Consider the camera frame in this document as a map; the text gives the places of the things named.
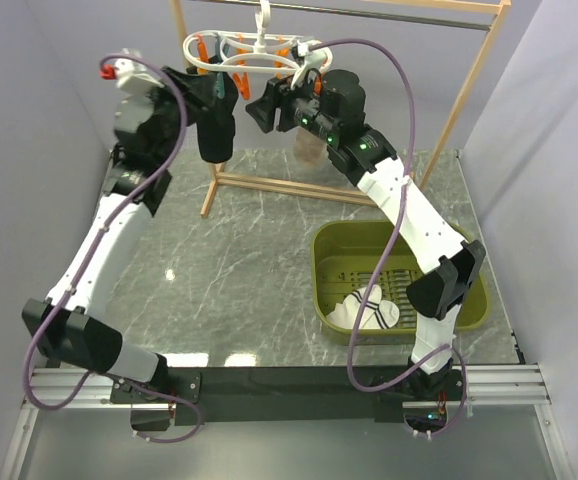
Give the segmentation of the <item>teal clothes clip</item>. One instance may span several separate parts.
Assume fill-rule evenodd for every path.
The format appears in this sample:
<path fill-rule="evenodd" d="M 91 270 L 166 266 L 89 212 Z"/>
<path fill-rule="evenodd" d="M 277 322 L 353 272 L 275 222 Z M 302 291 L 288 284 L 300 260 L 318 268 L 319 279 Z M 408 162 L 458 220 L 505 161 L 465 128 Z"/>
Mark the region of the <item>teal clothes clip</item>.
<path fill-rule="evenodd" d="M 225 98 L 224 74 L 222 72 L 218 72 L 215 76 L 214 92 L 218 99 Z"/>

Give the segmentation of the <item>white plastic clip hanger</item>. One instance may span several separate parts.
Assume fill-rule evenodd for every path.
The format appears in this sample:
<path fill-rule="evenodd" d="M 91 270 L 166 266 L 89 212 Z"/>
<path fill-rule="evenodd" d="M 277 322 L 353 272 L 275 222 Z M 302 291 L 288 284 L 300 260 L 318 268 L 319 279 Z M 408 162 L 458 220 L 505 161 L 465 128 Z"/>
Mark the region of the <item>white plastic clip hanger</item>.
<path fill-rule="evenodd" d="M 272 34 L 272 4 L 255 1 L 253 32 L 200 30 L 182 43 L 185 59 L 203 72 L 293 76 L 297 62 L 291 53 L 298 41 L 316 40 L 295 34 Z"/>

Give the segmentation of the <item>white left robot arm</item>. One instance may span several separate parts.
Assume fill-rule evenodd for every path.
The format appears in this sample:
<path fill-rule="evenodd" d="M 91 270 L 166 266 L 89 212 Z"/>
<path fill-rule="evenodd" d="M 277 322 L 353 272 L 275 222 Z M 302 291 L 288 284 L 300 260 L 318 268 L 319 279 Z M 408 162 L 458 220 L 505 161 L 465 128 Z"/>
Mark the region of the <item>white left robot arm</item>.
<path fill-rule="evenodd" d="M 30 354 L 123 379 L 155 402 L 172 391 L 167 360 L 104 323 L 108 297 L 166 195 L 187 128 L 196 128 L 204 161 L 230 159 L 239 93 L 224 73 L 164 67 L 152 76 L 111 66 L 101 72 L 127 94 L 115 111 L 111 168 L 71 264 L 44 299 L 26 302 L 22 319 Z"/>

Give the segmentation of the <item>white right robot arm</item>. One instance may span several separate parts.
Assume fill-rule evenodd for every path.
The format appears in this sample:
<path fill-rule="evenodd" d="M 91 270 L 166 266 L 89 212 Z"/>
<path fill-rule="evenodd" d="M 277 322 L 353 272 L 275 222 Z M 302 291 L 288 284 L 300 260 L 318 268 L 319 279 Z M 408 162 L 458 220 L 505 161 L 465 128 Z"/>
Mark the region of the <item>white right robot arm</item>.
<path fill-rule="evenodd" d="M 414 254 L 421 275 L 406 288 L 417 315 L 409 367 L 373 389 L 405 381 L 413 395 L 429 399 L 448 380 L 456 320 L 486 251 L 480 241 L 466 240 L 423 195 L 408 162 L 366 123 L 365 101 L 356 74 L 333 70 L 300 86 L 290 78 L 272 78 L 246 111 L 265 133 L 299 127 L 324 141 L 334 167 L 385 214 L 394 225 L 393 238 L 402 238 Z"/>

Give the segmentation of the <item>brown striped sock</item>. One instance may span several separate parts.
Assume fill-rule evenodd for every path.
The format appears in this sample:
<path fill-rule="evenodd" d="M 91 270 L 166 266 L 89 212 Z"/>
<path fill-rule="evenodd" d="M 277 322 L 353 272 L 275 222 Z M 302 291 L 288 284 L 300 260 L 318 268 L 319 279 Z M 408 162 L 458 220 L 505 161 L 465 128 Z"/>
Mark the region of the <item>brown striped sock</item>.
<path fill-rule="evenodd" d="M 304 129 L 296 132 L 293 146 L 294 158 L 303 165 L 316 167 L 322 163 L 322 158 L 326 155 L 325 143 Z"/>

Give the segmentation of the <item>olive green plastic basket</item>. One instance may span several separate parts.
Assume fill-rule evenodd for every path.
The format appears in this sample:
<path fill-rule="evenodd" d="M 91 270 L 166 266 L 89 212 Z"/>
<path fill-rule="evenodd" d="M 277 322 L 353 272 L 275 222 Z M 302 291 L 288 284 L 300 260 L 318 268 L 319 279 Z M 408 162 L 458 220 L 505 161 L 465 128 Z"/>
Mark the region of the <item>olive green plastic basket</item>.
<path fill-rule="evenodd" d="M 392 233 L 387 220 L 334 221 L 323 225 L 311 244 L 313 300 L 321 333 L 346 346 L 348 327 L 327 319 L 336 304 L 352 291 L 365 286 Z M 416 332 L 416 312 L 406 287 L 422 275 L 416 259 L 403 239 L 398 239 L 382 267 L 378 284 L 385 300 L 397 305 L 400 319 L 389 330 L 361 327 L 359 345 L 411 344 Z"/>

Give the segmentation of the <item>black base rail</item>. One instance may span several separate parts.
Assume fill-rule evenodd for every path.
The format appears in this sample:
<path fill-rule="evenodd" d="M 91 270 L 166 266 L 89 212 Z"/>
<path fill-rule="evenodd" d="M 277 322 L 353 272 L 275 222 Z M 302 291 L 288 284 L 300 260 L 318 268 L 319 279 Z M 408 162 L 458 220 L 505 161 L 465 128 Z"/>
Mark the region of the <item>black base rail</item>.
<path fill-rule="evenodd" d="M 381 392 L 364 393 L 344 366 L 170 367 L 155 390 L 189 401 L 205 423 L 371 419 L 405 421 L 407 403 L 431 408 L 459 401 L 465 381 L 451 367 L 424 380 L 418 372 Z"/>

